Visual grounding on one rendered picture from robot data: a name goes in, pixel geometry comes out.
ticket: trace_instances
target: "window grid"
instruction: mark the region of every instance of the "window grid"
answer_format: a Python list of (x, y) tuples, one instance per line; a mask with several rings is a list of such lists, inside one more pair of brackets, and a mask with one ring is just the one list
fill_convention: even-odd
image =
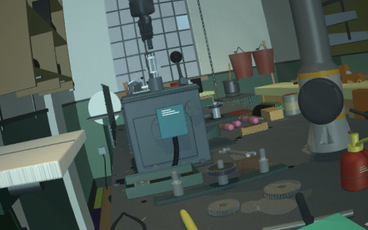
[[(184, 74), (185, 74), (185, 76), (187, 76), (187, 77), (190, 77), (190, 76), (188, 76), (188, 71), (187, 71), (187, 64), (188, 63), (193, 63), (193, 62), (197, 62), (197, 60), (192, 60), (192, 61), (188, 61), (188, 62), (185, 62), (185, 57), (184, 57), (184, 52), (183, 52), (183, 48), (184, 47), (189, 47), (189, 46), (192, 46), (193, 48), (194, 48), (194, 42), (192, 41), (192, 39), (190, 39), (190, 40), (188, 40), (188, 41), (190, 41), (189, 42), (189, 44), (187, 44), (187, 45), (183, 45), (182, 46), (182, 42), (181, 42), (181, 33), (180, 32), (185, 32), (186, 30), (187, 31), (190, 31), (190, 29), (184, 29), (184, 30), (179, 30), (179, 27), (178, 27), (178, 22), (177, 22), (177, 17), (178, 16), (187, 16), (187, 13), (186, 14), (175, 14), (175, 12), (176, 12), (176, 10), (175, 10), (175, 5), (174, 5), (174, 2), (183, 2), (184, 0), (173, 0), (173, 1), (166, 1), (166, 2), (156, 2), (156, 3), (154, 3), (154, 6), (155, 6), (155, 10), (156, 11), (158, 11), (159, 12), (159, 18), (156, 18), (157, 20), (160, 20), (160, 23), (161, 23), (161, 28), (162, 28), (162, 32), (161, 33), (157, 33), (157, 34), (154, 34), (154, 37), (155, 36), (163, 36), (163, 38), (164, 38), (164, 40), (163, 40), (163, 42), (165, 43), (165, 49), (160, 49), (160, 50), (156, 50), (156, 51), (154, 51), (154, 52), (164, 52), (164, 53), (166, 53), (166, 55), (167, 55), (167, 60), (168, 60), (168, 65), (161, 65), (161, 69), (162, 68), (165, 68), (165, 67), (169, 67), (169, 73), (171, 74), (171, 80), (172, 81), (174, 81), (174, 71), (175, 71), (175, 69), (173, 69), (174, 67), (175, 68), (177, 68), (176, 67), (176, 65), (173, 63), (173, 62), (171, 62), (171, 60), (169, 59), (169, 55), (170, 55), (170, 53), (168, 53), (168, 51), (170, 50), (179, 50), (182, 54), (183, 54), (183, 58), (182, 58), (182, 61), (179, 63), (180, 65), (181, 65), (181, 69), (184, 71)], [(164, 3), (170, 3), (171, 4), (171, 7), (170, 7), (170, 10), (169, 10), (169, 12), (171, 12), (171, 9), (172, 9), (172, 16), (167, 16), (167, 17), (163, 17), (162, 16), (162, 11), (161, 11), (161, 4), (164, 4)], [(145, 54), (145, 51), (144, 50), (142, 50), (141, 48), (140, 48), (140, 42), (142, 42), (141, 41), (141, 36), (140, 36), (140, 34), (139, 34), (139, 28), (136, 26), (136, 23), (137, 23), (137, 21), (139, 20), (138, 18), (133, 18), (133, 22), (129, 22), (129, 23), (122, 23), (122, 18), (124, 18), (124, 17), (122, 17), (121, 15), (121, 11), (123, 11), (123, 10), (129, 10), (129, 8), (120, 8), (120, 4), (119, 4), (119, 1), (117, 1), (117, 10), (113, 10), (113, 11), (107, 11), (107, 14), (110, 14), (110, 13), (114, 13), (114, 12), (119, 12), (118, 13), (118, 19), (119, 19), (119, 22), (120, 22), (120, 24), (118, 24), (117, 26), (109, 26), (108, 27), (108, 29), (110, 30), (110, 29), (112, 29), (112, 28), (115, 28), (115, 27), (119, 27), (120, 28), (120, 38), (121, 38), (121, 40), (120, 41), (115, 41), (115, 42), (113, 42), (113, 41), (111, 41), (110, 42), (110, 45), (112, 46), (112, 45), (114, 45), (114, 44), (116, 44), (116, 43), (123, 43), (122, 44), (122, 47), (123, 47), (123, 51), (124, 51), (124, 53), (123, 53), (123, 55), (121, 56), (121, 57), (118, 57), (118, 58), (113, 58), (113, 61), (116, 61), (116, 60), (123, 60), (124, 61), (124, 63), (125, 63), (125, 65), (126, 66), (124, 66), (124, 68), (125, 69), (123, 69), (121, 72), (121, 74), (117, 74), (117, 70), (116, 70), (116, 74), (117, 74), (117, 76), (116, 77), (122, 77), (122, 76), (124, 76), (124, 78), (125, 77), (128, 77), (128, 81), (130, 82), (131, 81), (131, 75), (133, 75), (133, 74), (136, 74), (136, 73), (141, 73), (141, 75), (142, 75), (142, 77), (145, 79), (145, 81), (147, 81), (148, 79), (146, 79), (146, 77), (148, 78), (148, 76), (146, 76), (146, 64), (145, 64), (145, 59), (142, 59), (142, 55), (144, 55)], [(176, 29), (175, 30), (173, 30), (173, 31), (170, 31), (170, 32), (165, 32), (165, 23), (167, 23), (167, 22), (164, 22), (164, 20), (165, 19), (168, 19), (168, 18), (172, 18), (173, 20), (174, 20), (174, 25), (176, 26)], [(123, 27), (125, 27), (126, 25), (130, 25), (130, 24), (132, 24), (133, 25), (133, 28), (134, 28), (134, 35), (135, 35), (135, 38), (130, 38), (130, 39), (124, 39), (124, 34), (123, 34)], [(175, 46), (174, 47), (169, 47), (168, 46), (168, 41), (167, 41), (167, 34), (173, 34), (173, 33), (176, 33), (177, 35), (178, 35), (178, 46), (177, 46), (177, 44), (175, 44)], [(131, 46), (130, 44), (128, 44), (127, 46), (128, 47), (126, 47), (126, 42), (128, 42), (128, 41), (132, 41), (132, 40), (135, 40), (136, 41), (136, 45), (137, 45), (137, 49), (138, 49), (138, 54), (134, 54), (134, 55), (127, 55), (127, 49), (129, 49), (129, 47)], [(136, 71), (130, 71), (131, 70), (131, 66), (129, 66), (129, 61), (128, 61), (128, 58), (131, 58), (131, 57), (134, 57), (134, 56), (138, 56), (139, 57), (139, 64), (140, 64), (140, 70), (136, 70)], [(119, 91), (123, 91), (123, 87), (121, 87), (122, 85), (119, 85), (118, 86), (118, 88), (119, 88)]]

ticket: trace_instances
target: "hanging rope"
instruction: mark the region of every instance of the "hanging rope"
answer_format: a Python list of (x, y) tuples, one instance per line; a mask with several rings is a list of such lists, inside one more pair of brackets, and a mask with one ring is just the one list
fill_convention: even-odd
[(202, 11), (200, 10), (200, 3), (199, 3), (199, 0), (197, 0), (197, 1), (198, 1), (198, 8), (199, 8), (199, 14), (200, 14), (200, 21), (202, 22), (203, 35), (205, 36), (206, 48), (208, 49), (208, 55), (209, 55), (209, 58), (210, 58), (210, 68), (212, 69), (213, 84), (215, 85), (216, 97), (219, 98), (218, 88), (216, 87), (217, 84), (216, 84), (216, 79), (215, 79), (215, 72), (213, 71), (212, 57), (210, 56), (210, 48), (209, 48), (209, 44), (208, 44), (208, 37), (206, 36), (205, 24), (203, 23)]

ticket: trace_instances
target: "window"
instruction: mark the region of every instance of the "window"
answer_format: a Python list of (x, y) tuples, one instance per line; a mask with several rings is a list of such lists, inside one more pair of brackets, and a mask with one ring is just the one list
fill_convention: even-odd
[[(148, 81), (145, 47), (141, 41), (138, 18), (131, 17), (129, 0), (105, 0), (110, 45), (117, 76), (118, 91), (124, 91), (123, 83), (132, 80)], [(176, 65), (169, 55), (182, 53), (181, 70), (187, 78), (198, 76), (199, 70), (194, 42), (190, 32), (184, 0), (154, 0), (155, 12), (150, 15), (154, 37), (152, 38), (158, 72), (163, 82), (178, 80)]]

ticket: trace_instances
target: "white disc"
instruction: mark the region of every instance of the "white disc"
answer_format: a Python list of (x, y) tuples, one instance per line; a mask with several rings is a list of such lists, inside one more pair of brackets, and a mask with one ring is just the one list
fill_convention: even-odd
[[(121, 101), (115, 93), (110, 92), (111, 96), (111, 103), (113, 104), (113, 111), (117, 112), (121, 110)], [(90, 117), (95, 117), (98, 115), (107, 114), (106, 102), (104, 100), (104, 93), (103, 91), (99, 91), (90, 98), (88, 102), (88, 113)], [(103, 124), (103, 120), (95, 120), (95, 122), (99, 124)]]

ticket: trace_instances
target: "table leg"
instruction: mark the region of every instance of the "table leg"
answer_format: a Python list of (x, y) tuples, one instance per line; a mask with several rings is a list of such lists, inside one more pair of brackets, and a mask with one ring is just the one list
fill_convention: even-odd
[(69, 166), (69, 169), (63, 176), (70, 204), (75, 214), (78, 229), (91, 230), (94, 229), (93, 220), (88, 211), (85, 195), (83, 194), (82, 184), (78, 178), (75, 162)]

